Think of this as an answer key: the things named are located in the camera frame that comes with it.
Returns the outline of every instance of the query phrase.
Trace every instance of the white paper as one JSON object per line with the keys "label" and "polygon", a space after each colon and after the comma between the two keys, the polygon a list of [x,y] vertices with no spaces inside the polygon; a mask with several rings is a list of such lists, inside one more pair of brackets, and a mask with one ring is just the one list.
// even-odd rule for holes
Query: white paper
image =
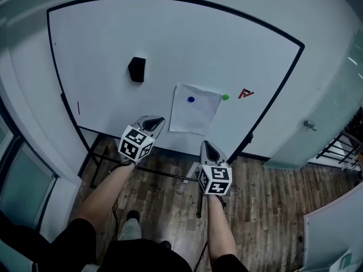
{"label": "white paper", "polygon": [[175,88],[169,131],[205,135],[220,105],[222,96],[181,84]]}

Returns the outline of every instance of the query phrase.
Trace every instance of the person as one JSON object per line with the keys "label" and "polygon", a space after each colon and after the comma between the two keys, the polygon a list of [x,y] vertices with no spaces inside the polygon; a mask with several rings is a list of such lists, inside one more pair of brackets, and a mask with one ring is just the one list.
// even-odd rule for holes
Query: person
{"label": "person", "polygon": [[[95,263],[96,230],[109,216],[135,165],[116,168],[90,194],[76,218],[50,244],[39,271],[191,271],[185,259],[167,247],[141,238],[137,212],[128,213],[119,241],[112,241],[101,267]],[[247,271],[237,250],[221,201],[208,199],[208,252],[213,272]]]}

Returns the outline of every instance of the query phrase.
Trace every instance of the ar tag cube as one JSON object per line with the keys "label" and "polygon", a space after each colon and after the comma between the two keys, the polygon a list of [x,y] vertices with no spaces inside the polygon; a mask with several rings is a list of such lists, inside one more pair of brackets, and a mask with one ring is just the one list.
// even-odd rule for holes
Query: ar tag cube
{"label": "ar tag cube", "polygon": [[119,145],[119,153],[137,162],[148,155],[155,139],[131,126],[127,126]]}
{"label": "ar tag cube", "polygon": [[199,165],[199,184],[205,194],[224,196],[232,184],[232,169],[210,165]]}

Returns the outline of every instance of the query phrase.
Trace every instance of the black sleeve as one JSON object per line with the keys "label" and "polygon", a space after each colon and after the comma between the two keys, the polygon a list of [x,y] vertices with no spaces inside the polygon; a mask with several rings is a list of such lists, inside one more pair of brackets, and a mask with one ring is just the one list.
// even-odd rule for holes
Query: black sleeve
{"label": "black sleeve", "polygon": [[75,219],[50,244],[39,271],[81,272],[96,261],[96,231],[84,219]]}
{"label": "black sleeve", "polygon": [[212,271],[213,272],[248,272],[248,270],[243,266],[240,260],[237,259],[236,256],[232,254],[223,255],[219,257],[215,262],[212,264]]}

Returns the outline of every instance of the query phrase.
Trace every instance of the black shoe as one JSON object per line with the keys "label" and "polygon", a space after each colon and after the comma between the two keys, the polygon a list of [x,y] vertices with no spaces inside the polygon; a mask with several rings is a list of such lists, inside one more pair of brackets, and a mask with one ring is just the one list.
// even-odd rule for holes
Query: black shoe
{"label": "black shoe", "polygon": [[171,244],[168,241],[162,241],[159,245],[171,250]]}
{"label": "black shoe", "polygon": [[129,211],[127,213],[126,219],[127,220],[129,220],[129,219],[136,219],[137,222],[139,223],[140,222],[140,213],[138,211],[135,211],[135,210]]}

